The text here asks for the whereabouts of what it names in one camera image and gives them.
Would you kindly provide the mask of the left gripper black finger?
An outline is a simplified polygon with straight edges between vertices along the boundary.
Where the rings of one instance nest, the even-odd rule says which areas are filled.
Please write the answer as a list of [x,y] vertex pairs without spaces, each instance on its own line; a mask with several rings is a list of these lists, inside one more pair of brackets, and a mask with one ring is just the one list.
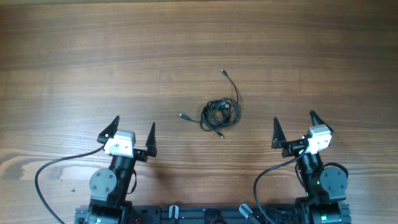
[[101,144],[106,144],[109,138],[113,138],[119,126],[120,116],[117,115],[113,121],[99,133],[97,141]]
[[157,143],[155,139],[155,123],[152,123],[149,135],[146,141],[147,153],[148,156],[156,157],[157,156]]

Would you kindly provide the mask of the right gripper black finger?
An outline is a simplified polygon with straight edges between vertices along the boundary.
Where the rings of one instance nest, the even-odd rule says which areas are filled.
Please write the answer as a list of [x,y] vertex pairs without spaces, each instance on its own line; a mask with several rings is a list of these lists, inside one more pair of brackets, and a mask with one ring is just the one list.
[[282,130],[282,127],[281,127],[277,117],[275,117],[274,118],[274,132],[273,132],[271,147],[273,149],[280,149],[280,148],[285,147],[286,144],[287,144],[287,140],[286,140],[286,137]]
[[327,125],[326,122],[324,122],[324,121],[319,117],[319,115],[317,115],[317,113],[316,113],[314,110],[311,110],[311,111],[309,112],[309,114],[310,114],[310,116],[311,116],[312,124],[313,124],[314,126],[325,125],[325,126],[330,130],[331,134],[334,133],[334,130],[333,130],[329,125]]

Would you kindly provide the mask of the black usb cable long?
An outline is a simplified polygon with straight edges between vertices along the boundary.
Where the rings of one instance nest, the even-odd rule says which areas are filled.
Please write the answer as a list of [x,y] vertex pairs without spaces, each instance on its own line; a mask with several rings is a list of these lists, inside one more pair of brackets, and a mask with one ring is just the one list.
[[236,97],[225,97],[218,100],[210,100],[203,107],[200,114],[200,128],[204,131],[213,131],[219,135],[220,129],[228,128],[236,124],[240,119],[239,91],[234,81],[229,77],[226,70],[221,73],[232,84]]

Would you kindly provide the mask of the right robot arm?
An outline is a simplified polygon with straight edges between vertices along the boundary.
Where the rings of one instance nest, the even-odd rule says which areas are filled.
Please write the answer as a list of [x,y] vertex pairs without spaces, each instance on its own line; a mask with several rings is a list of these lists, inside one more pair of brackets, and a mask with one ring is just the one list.
[[312,126],[300,139],[288,141],[277,118],[271,147],[281,149],[282,157],[293,157],[295,170],[306,196],[295,202],[300,223],[351,223],[346,200],[348,170],[335,162],[324,163],[320,151],[331,144],[334,130],[313,110]]

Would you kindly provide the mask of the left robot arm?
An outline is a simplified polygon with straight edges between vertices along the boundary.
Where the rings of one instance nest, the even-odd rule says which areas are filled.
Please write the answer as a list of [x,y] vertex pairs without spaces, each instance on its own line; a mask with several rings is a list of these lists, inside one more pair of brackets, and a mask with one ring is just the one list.
[[137,184],[130,186],[136,177],[136,162],[147,162],[148,157],[157,155],[155,123],[152,124],[146,141],[146,150],[136,149],[136,136],[132,131],[118,128],[120,117],[99,133],[97,141],[103,144],[104,152],[111,156],[106,169],[97,170],[90,179],[90,204],[76,209],[75,223],[78,224],[123,224],[140,223],[141,216],[126,196],[133,193]]

